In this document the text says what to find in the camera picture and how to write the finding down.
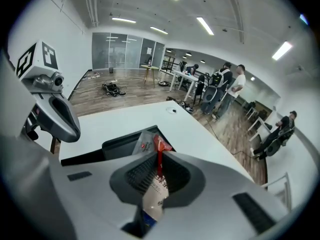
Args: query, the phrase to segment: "black pants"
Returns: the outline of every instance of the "black pants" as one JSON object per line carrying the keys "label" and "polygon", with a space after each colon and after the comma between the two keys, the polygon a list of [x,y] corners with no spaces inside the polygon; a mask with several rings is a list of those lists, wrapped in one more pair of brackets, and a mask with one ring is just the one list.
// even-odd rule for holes
{"label": "black pants", "polygon": [[278,131],[278,130],[275,130],[274,132],[272,132],[272,133],[268,136],[268,138],[266,138],[265,142],[264,142],[260,147],[258,147],[257,149],[255,149],[255,150],[253,151],[253,153],[256,155],[256,154],[259,154],[259,153],[263,152],[263,154],[261,154],[261,155],[259,156],[259,158],[260,158],[260,159],[266,158],[266,157],[267,157],[267,153],[264,152],[264,150],[265,150],[267,147],[270,146],[270,144],[274,141],[274,139],[277,138],[278,134],[279,134],[279,131]]}

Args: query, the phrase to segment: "wooden floor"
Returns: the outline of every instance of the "wooden floor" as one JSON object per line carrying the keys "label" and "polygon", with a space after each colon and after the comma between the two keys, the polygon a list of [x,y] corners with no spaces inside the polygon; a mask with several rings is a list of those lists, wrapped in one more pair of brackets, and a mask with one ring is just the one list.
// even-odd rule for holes
{"label": "wooden floor", "polygon": [[[144,85],[145,70],[115,69],[113,74],[109,74],[108,70],[99,70],[98,72],[100,77],[82,80],[76,89],[77,92],[74,92],[70,99],[79,117],[102,111],[163,102],[167,96],[175,99],[184,99],[186,96],[186,92],[183,90],[169,91],[169,87],[159,86],[157,82],[154,88],[151,78],[148,78]],[[87,77],[92,75],[92,71],[87,73]],[[118,82],[116,84],[127,93],[126,96],[112,97],[103,94],[100,86],[114,79],[117,79]],[[218,138],[231,153],[235,154],[234,157],[247,170],[253,180],[259,185],[266,183],[265,161],[257,162],[249,157],[249,139],[251,136],[247,134],[247,129],[250,127],[250,124],[246,121],[241,106],[234,102],[220,121],[215,121],[210,115],[202,114],[198,106],[195,106],[194,109],[196,110],[192,114],[194,118],[212,135]],[[251,143],[253,148],[258,144]],[[59,146],[57,145],[55,153],[58,152]]]}

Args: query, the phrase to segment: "white t-shirt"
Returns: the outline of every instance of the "white t-shirt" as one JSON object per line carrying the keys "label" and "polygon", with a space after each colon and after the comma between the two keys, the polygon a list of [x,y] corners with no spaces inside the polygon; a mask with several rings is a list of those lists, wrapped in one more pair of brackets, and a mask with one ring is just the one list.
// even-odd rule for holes
{"label": "white t-shirt", "polygon": [[228,94],[230,94],[233,97],[238,97],[238,95],[240,94],[241,90],[237,91],[237,92],[233,92],[231,89],[233,87],[238,87],[238,86],[243,86],[245,87],[245,83],[246,83],[246,77],[244,74],[240,74],[238,75],[238,77],[235,79],[235,81],[233,82],[233,84],[230,86],[230,88],[228,89]]}

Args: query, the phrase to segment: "backpack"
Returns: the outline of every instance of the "backpack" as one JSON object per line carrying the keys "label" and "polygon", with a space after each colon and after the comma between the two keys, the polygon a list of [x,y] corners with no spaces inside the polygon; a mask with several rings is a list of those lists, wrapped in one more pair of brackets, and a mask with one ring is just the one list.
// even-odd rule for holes
{"label": "backpack", "polygon": [[217,71],[211,76],[211,84],[216,88],[222,87],[228,80],[224,80],[224,74],[230,70],[226,68],[223,72]]}

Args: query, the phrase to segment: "fluorescent light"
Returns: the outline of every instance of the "fluorescent light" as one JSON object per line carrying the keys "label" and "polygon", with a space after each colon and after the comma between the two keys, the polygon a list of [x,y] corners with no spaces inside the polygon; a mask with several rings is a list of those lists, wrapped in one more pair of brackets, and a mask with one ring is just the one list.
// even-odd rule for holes
{"label": "fluorescent light", "polygon": [[134,20],[125,19],[125,18],[115,18],[115,17],[113,17],[112,20],[113,20],[113,21],[136,23],[136,21],[134,21]]}
{"label": "fluorescent light", "polygon": [[291,49],[292,45],[285,41],[283,45],[279,48],[279,50],[276,51],[276,53],[272,56],[272,59],[279,60],[287,51]]}
{"label": "fluorescent light", "polygon": [[201,24],[202,26],[205,28],[205,30],[209,33],[209,35],[213,36],[214,33],[212,32],[212,30],[210,29],[210,27],[208,26],[208,24],[205,22],[204,18],[202,17],[197,17],[196,18]]}
{"label": "fluorescent light", "polygon": [[307,21],[306,17],[305,17],[303,14],[300,14],[300,19],[301,19],[305,24],[308,25],[308,21]]}
{"label": "fluorescent light", "polygon": [[154,27],[154,26],[151,26],[150,29],[153,29],[153,30],[156,30],[156,31],[159,31],[159,32],[161,32],[161,33],[164,33],[164,34],[168,35],[167,32],[165,32],[165,31],[163,31],[163,30],[161,30],[161,29],[159,29],[159,28],[156,28],[156,27]]}

